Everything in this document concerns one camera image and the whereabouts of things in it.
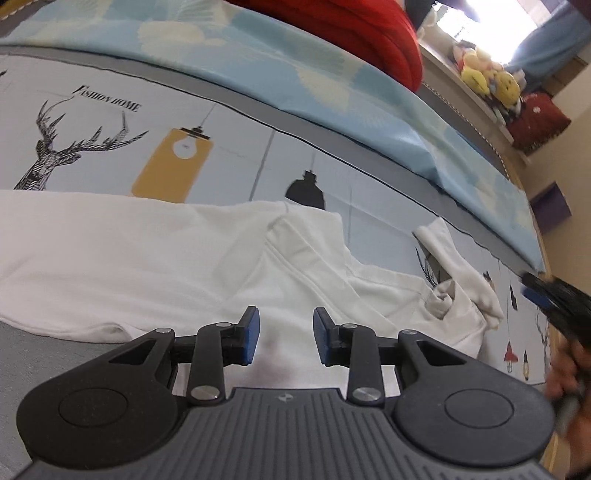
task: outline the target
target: window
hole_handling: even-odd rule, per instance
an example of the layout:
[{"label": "window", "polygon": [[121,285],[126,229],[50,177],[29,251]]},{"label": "window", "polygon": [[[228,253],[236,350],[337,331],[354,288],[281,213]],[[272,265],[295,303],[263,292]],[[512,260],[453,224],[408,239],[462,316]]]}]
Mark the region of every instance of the window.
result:
[{"label": "window", "polygon": [[437,4],[437,25],[456,40],[482,47],[500,63],[510,61],[521,41],[549,16],[541,0],[469,0],[481,23]]}]

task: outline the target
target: human hand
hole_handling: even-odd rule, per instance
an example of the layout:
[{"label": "human hand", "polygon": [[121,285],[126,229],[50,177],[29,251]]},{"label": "human hand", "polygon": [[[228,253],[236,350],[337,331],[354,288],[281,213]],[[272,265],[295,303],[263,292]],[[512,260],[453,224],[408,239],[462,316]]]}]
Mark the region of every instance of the human hand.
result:
[{"label": "human hand", "polygon": [[[578,390],[575,378],[580,370],[591,371],[591,351],[579,342],[563,343],[552,357],[551,370],[546,379],[545,395],[558,400],[562,395]],[[591,467],[591,391],[588,390],[581,409],[572,420],[565,435],[570,445],[569,475]]]}]

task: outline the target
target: red pillow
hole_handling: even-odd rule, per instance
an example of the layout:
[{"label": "red pillow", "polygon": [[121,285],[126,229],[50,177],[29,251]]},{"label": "red pillow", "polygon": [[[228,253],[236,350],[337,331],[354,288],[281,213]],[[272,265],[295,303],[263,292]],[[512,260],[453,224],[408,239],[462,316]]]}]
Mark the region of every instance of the red pillow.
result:
[{"label": "red pillow", "polygon": [[571,123],[546,93],[523,97],[521,116],[507,125],[515,140],[513,146],[531,154],[560,135]]},{"label": "red pillow", "polygon": [[229,0],[301,28],[379,68],[416,92],[423,79],[417,36],[395,0]]}]

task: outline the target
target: patterned sheet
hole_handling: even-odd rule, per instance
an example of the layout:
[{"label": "patterned sheet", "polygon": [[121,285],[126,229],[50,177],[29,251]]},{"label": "patterned sheet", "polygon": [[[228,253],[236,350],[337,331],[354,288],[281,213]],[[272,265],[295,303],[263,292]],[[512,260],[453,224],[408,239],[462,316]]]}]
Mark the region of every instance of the patterned sheet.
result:
[{"label": "patterned sheet", "polygon": [[405,87],[289,25],[222,0],[56,0],[0,44],[162,65],[341,132],[440,186],[543,270],[523,192]]}]

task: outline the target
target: bright window light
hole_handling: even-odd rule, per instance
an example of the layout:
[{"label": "bright window light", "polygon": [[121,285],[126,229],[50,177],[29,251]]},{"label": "bright window light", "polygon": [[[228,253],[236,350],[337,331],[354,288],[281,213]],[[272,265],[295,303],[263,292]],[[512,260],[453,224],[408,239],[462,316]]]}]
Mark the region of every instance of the bright window light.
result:
[{"label": "bright window light", "polygon": [[537,28],[517,0],[469,0],[481,23],[464,13],[448,9],[437,25],[456,40],[467,40],[491,54],[492,59],[507,63],[521,41]]}]

